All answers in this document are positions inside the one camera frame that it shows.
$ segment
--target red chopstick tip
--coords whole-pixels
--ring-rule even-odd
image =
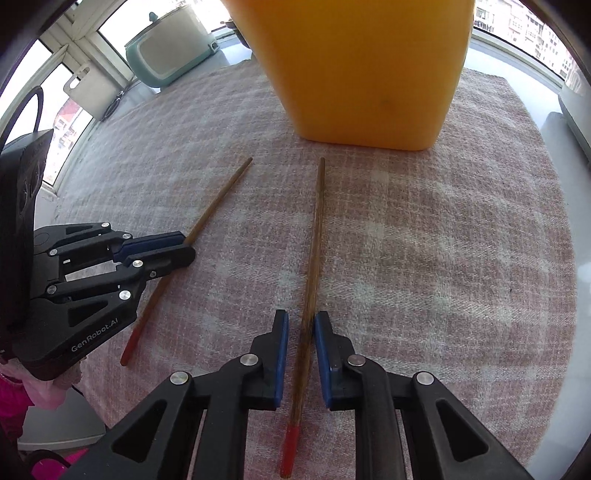
[[[281,459],[281,478],[291,477],[291,471],[296,460],[297,441],[299,437],[300,426],[288,425],[285,433],[285,443],[283,444],[283,458]]]

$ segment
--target black mount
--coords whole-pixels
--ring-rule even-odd
[[[287,312],[277,310],[272,331],[257,336],[248,354],[201,377],[176,372],[62,478],[184,480],[207,410],[193,480],[242,479],[248,411],[281,404],[288,331]]]
[[[478,419],[428,372],[386,372],[333,333],[328,312],[314,320],[327,408],[355,410],[357,480],[405,480],[402,415],[414,480],[532,480]]]

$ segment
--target blue gripper pad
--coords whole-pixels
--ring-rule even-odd
[[[318,356],[318,371],[320,373],[320,386],[322,398],[326,408],[332,407],[332,389],[330,388],[330,364],[329,353],[326,348],[326,332],[322,328],[319,314],[314,317],[314,337],[316,338],[316,354]]]
[[[175,245],[182,244],[184,240],[185,236],[179,231],[133,238],[123,242],[121,250],[113,254],[113,260],[123,263],[131,255],[138,255],[160,248],[174,247]]]
[[[281,340],[277,351],[277,370],[275,371],[275,407],[281,406],[283,399],[283,379],[285,376],[285,359],[287,357],[287,339],[290,332],[290,317],[287,312],[282,313]]]

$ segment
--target robotic hand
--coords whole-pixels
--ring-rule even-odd
[[[34,131],[4,144],[25,105],[38,97]],[[0,361],[18,358],[53,380],[136,318],[146,282],[188,266],[195,250],[181,232],[133,238],[110,223],[33,230],[53,130],[38,131],[43,90],[33,89],[0,135]],[[66,281],[103,262],[116,271]]]

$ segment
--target plaid fabric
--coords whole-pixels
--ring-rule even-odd
[[[437,144],[417,153],[299,138],[255,61],[185,76],[106,124],[66,183],[56,223],[188,232],[237,166],[254,162],[197,240],[195,262],[175,275],[131,367],[119,366],[131,329],[82,363],[90,403],[113,425],[171,372],[199,375],[246,352],[284,308],[292,321],[284,402],[251,413],[245,465],[247,479],[272,477],[321,155],[318,308],[387,370],[436,374],[527,462],[569,363],[573,250],[534,123],[504,79],[470,70]],[[353,414],[324,409],[315,361],[312,372],[294,477],[354,478]]]

